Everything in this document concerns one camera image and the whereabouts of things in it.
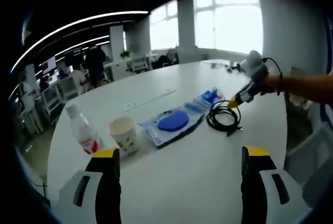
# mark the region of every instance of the white table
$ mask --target white table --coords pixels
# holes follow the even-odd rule
[[[137,122],[171,109],[213,86],[232,97],[248,79],[237,71],[211,69],[200,62],[141,73],[85,93],[77,101],[107,146],[114,142],[107,124],[119,116]],[[126,103],[143,101],[165,89],[177,92],[123,111]],[[137,126],[140,150],[121,160],[121,216],[123,223],[240,223],[241,148],[264,147],[277,168],[284,165],[287,119],[283,95],[256,96],[240,106],[243,131],[230,137],[211,129],[206,120],[191,134],[160,150]],[[66,112],[60,115],[51,142],[47,194],[51,204],[77,170],[90,157],[72,137]]]

